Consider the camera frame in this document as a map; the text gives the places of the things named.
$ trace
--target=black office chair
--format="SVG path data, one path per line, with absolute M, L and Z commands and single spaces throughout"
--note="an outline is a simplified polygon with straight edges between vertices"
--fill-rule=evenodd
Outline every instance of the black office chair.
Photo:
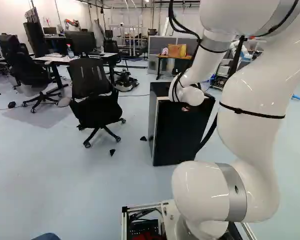
M 125 57 L 123 57 L 122 53 L 120 52 L 117 41 L 112 40 L 112 39 L 106 39 L 106 40 L 104 40 L 103 47 L 104 47 L 104 51 L 106 53 L 118 54 L 117 58 L 115 59 L 115 63 L 119 64 L 123 60 L 125 62 L 127 71 L 129 71 L 127 59 Z
M 93 129 L 91 135 L 83 142 L 90 148 L 90 140 L 99 129 L 104 129 L 108 134 L 120 142 L 121 138 L 107 128 L 107 125 L 126 120 L 121 118 L 122 109 L 118 104 L 119 92 L 113 88 L 106 77 L 102 59 L 79 58 L 72 60 L 69 66 L 72 79 L 72 98 L 70 108 L 79 120 L 79 131 Z
M 11 65 L 11 75 L 15 77 L 17 85 L 14 87 L 16 90 L 26 95 L 27 97 L 32 97 L 39 94 L 35 98 L 23 101 L 22 106 L 27 107 L 28 103 L 36 103 L 31 108 L 31 113 L 36 113 L 36 107 L 46 100 L 53 103 L 57 103 L 58 100 L 52 99 L 51 97 L 59 96 L 61 93 L 47 92 L 44 94 L 42 91 L 45 90 L 53 80 L 49 77 L 48 72 L 39 64 L 36 64 L 34 60 L 23 52 L 9 53 L 6 55 L 6 60 Z

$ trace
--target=black box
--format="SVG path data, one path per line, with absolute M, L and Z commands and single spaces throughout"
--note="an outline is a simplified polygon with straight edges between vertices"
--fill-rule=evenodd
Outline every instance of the black box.
M 168 99 L 170 82 L 152 82 L 149 97 L 148 139 L 153 166 L 175 165 L 194 160 L 215 98 L 199 106 Z

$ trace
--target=floor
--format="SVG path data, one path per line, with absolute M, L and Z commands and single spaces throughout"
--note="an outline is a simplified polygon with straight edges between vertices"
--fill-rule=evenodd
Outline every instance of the floor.
M 59 71 L 68 75 L 64 67 Z M 91 131 L 77 130 L 69 107 L 46 104 L 36 114 L 29 107 L 0 110 L 0 240 L 30 240 L 48 232 L 62 240 L 117 240 L 122 206 L 172 197 L 175 166 L 153 167 L 148 143 L 140 141 L 147 137 L 149 97 L 137 95 L 149 94 L 156 76 L 146 69 L 131 73 L 140 85 L 119 98 L 127 122 L 110 126 L 120 143 L 100 131 L 85 149 Z M 0 92 L 0 109 L 25 99 L 5 78 Z M 218 90 L 208 92 L 221 96 Z M 300 95 L 300 86 L 295 93 Z M 116 149 L 113 157 L 110 149 Z M 291 100 L 274 157 L 279 210 L 272 219 L 250 225 L 259 240 L 300 240 L 300 101 Z M 196 159 L 229 163 L 235 156 L 215 132 Z

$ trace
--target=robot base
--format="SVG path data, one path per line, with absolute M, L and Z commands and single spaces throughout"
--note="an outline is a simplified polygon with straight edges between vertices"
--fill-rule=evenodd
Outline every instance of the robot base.
M 121 240 L 131 240 L 137 237 L 133 224 L 136 222 L 140 223 L 140 221 L 131 221 L 133 215 L 139 215 L 142 219 L 151 219 L 151 221 L 144 221 L 144 227 L 139 227 L 139 229 L 143 228 L 149 230 L 149 225 L 152 224 L 154 229 L 152 232 L 156 232 L 161 236 L 160 238 L 155 237 L 155 239 L 197 240 L 197 238 L 190 233 L 187 224 L 185 224 L 185 220 L 180 217 L 180 213 L 173 200 L 147 205 L 122 207 Z M 241 225 L 246 233 L 247 239 L 257 240 L 247 223 L 241 223 Z M 233 222 L 229 222 L 227 231 L 219 239 L 243 240 L 237 226 Z

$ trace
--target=black strap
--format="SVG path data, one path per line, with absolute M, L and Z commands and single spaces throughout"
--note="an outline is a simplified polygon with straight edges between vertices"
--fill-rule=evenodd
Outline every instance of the black strap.
M 208 130 L 208 132 L 206 133 L 206 135 L 200 142 L 199 146 L 195 149 L 194 158 L 196 157 L 196 154 L 206 145 L 206 143 L 208 142 L 208 140 L 211 138 L 212 134 L 214 133 L 214 131 L 217 127 L 217 119 L 218 119 L 218 114 L 215 116 L 210 129 Z
M 266 119 L 284 119 L 286 115 L 283 116 L 277 116 L 277 115 L 268 115 L 268 114 L 262 114 L 262 113 L 257 113 L 253 111 L 246 111 L 238 107 L 233 107 L 233 106 L 228 106 L 220 102 L 220 105 L 226 109 L 234 111 L 236 114 L 248 114 L 260 118 L 266 118 Z
M 299 2 L 299 0 L 294 0 L 294 3 L 293 3 L 293 5 L 292 5 L 292 7 L 290 8 L 290 10 L 288 11 L 288 13 L 285 15 L 285 17 L 283 18 L 283 20 L 282 20 L 279 24 L 277 24 L 277 25 L 271 27 L 267 33 L 262 34 L 262 35 L 258 35 L 258 36 L 255 36 L 255 37 L 264 37 L 264 36 L 267 36 L 267 35 L 273 33 L 273 32 L 274 32 L 275 30 L 277 30 L 278 28 L 280 28 L 280 27 L 282 26 L 282 24 L 284 24 L 285 21 L 287 21 L 287 19 L 288 19 L 288 18 L 290 17 L 290 15 L 293 13 L 293 11 L 295 10 L 295 8 L 296 8 L 298 2 Z

